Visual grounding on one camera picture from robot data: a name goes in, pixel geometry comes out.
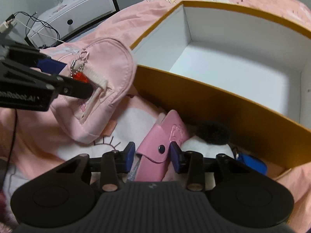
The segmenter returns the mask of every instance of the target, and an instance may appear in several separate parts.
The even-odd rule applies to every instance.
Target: pink leather case
[[[169,144],[175,141],[179,146],[189,139],[188,131],[177,111],[171,110],[161,124],[154,124],[136,153],[142,158],[135,181],[162,181],[169,163]]]

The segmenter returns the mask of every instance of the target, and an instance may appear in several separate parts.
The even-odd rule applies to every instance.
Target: black fur pom-pom
[[[197,126],[196,135],[209,144],[224,145],[229,143],[231,134],[221,123],[204,121]]]

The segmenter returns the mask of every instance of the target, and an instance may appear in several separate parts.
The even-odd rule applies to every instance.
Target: black snap button
[[[165,146],[164,145],[160,145],[158,150],[159,150],[160,154],[163,154],[165,152]]]

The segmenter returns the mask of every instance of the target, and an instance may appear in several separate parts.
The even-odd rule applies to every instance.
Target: ribbed black surface
[[[285,224],[270,229],[237,226],[219,216],[203,193],[177,182],[131,182],[103,194],[82,220],[62,228],[20,225],[14,233],[294,233]]]

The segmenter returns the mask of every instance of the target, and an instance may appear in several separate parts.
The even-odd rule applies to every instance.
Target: keychain
[[[87,51],[82,51],[77,59],[75,59],[70,66],[70,77],[79,81],[83,82],[89,82],[88,78],[82,73],[85,63],[87,62],[89,58],[89,53]],[[79,69],[75,69],[75,66],[80,63]]]

